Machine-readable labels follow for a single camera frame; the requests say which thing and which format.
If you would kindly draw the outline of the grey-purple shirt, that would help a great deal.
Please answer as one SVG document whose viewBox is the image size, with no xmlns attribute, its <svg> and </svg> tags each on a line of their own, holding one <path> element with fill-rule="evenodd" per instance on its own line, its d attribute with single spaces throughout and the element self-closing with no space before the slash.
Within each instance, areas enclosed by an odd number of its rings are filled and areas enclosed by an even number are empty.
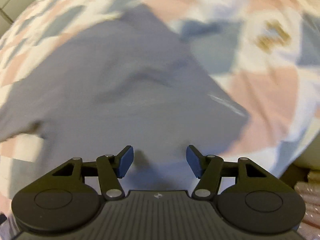
<svg viewBox="0 0 320 240">
<path fill-rule="evenodd" d="M 131 145 L 125 190 L 188 190 L 195 145 L 218 154 L 249 120 L 193 56 L 186 39 L 146 6 L 94 25 L 13 85 L 1 107 L 1 139 L 21 132 L 43 144 L 32 164 L 12 163 L 8 194 L 65 161 L 93 161 Z"/>
</svg>

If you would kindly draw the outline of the checkered teddy bear quilt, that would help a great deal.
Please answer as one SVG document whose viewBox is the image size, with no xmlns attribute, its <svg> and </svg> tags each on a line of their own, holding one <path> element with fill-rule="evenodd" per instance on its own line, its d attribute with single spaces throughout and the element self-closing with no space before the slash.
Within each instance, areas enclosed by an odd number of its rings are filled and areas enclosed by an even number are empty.
<svg viewBox="0 0 320 240">
<path fill-rule="evenodd" d="M 82 29 L 140 0 L 36 0 L 1 38 L 1 101 L 12 85 Z M 223 153 L 275 176 L 319 132 L 319 0 L 145 0 L 189 42 L 249 123 Z"/>
</svg>

